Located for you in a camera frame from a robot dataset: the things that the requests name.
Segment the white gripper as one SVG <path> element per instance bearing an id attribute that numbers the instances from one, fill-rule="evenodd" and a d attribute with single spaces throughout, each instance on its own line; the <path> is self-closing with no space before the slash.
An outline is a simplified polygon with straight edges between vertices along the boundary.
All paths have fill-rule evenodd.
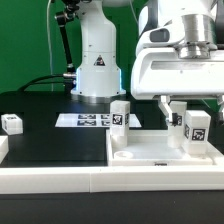
<path id="1" fill-rule="evenodd" d="M 218 96 L 218 121 L 224 125 L 224 50 L 212 51 L 209 59 L 180 59 L 173 48 L 143 49 L 132 68 L 131 94 L 141 100 L 161 96 L 158 106 L 171 126 L 178 124 L 178 114 L 170 97 Z"/>

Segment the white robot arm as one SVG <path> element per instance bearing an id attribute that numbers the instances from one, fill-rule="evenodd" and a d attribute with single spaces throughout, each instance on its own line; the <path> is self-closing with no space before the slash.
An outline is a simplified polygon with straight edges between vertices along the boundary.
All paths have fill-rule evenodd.
<path id="1" fill-rule="evenodd" d="M 72 93 L 92 102 L 123 92 L 116 66 L 116 28 L 103 6 L 115 0 L 80 3 L 82 63 Z M 139 100 L 157 100 L 172 125 L 174 99 L 212 99 L 224 122 L 224 50 L 217 37 L 224 27 L 224 0 L 149 0 L 139 20 L 139 40 L 131 74 L 131 94 Z"/>

